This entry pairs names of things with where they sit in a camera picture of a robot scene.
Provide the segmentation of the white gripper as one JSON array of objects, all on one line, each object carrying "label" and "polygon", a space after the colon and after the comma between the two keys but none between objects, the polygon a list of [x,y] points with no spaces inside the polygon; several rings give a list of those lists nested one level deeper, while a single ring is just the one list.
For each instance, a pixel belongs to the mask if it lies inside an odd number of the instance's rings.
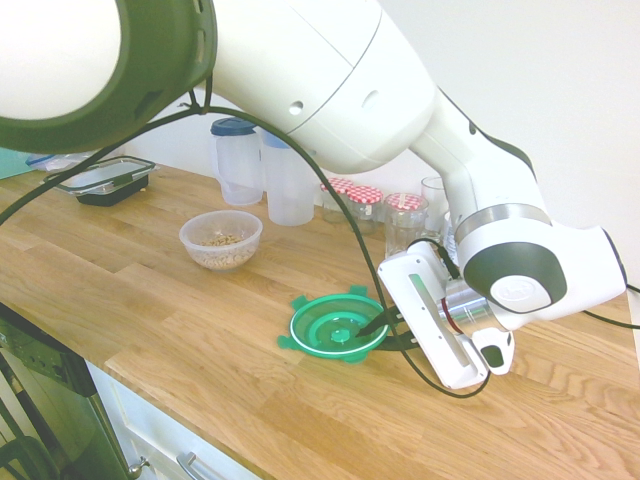
[{"label": "white gripper", "polygon": [[413,333],[388,335],[385,351],[420,346],[440,383],[458,390],[480,384],[489,371],[471,342],[449,329],[439,312],[445,298],[449,273],[429,243],[415,243],[394,254],[378,267],[378,275],[397,308],[388,308],[362,327],[357,338],[377,337],[388,326],[403,321]]}]

